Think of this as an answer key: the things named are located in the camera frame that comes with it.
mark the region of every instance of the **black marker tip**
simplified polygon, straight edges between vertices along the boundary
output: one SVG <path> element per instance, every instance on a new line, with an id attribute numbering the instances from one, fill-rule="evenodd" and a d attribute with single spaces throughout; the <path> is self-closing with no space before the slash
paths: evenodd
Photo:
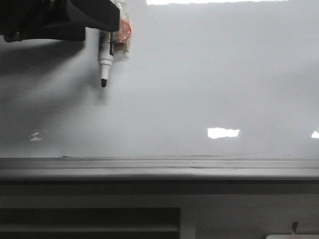
<path id="1" fill-rule="evenodd" d="M 105 88 L 105 87 L 106 87 L 107 83 L 108 83 L 108 81 L 107 81 L 107 80 L 105 80 L 105 79 L 101 79 L 101 85 L 102 85 L 102 87 L 103 87 L 103 88 Z"/>

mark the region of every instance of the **plastic bag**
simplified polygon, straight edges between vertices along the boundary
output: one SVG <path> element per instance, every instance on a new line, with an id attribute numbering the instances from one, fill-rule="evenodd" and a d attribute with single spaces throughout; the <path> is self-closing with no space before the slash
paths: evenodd
<path id="1" fill-rule="evenodd" d="M 131 43 L 132 28 L 129 14 L 129 7 L 126 3 L 115 1 L 115 5 L 120 9 L 120 30 L 114 32 L 113 42 L 116 52 L 126 53 L 129 51 Z"/>

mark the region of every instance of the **metal ledge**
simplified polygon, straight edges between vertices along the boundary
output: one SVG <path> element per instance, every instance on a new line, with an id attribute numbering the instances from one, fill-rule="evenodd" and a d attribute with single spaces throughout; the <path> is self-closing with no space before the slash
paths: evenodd
<path id="1" fill-rule="evenodd" d="M 3 158 L 0 180 L 317 180 L 317 159 Z"/>

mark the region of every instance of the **vent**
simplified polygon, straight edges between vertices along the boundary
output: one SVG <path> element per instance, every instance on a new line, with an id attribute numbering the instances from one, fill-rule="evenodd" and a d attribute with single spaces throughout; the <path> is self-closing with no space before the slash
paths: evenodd
<path id="1" fill-rule="evenodd" d="M 178 239 L 178 208 L 5 209 L 1 239 Z"/>

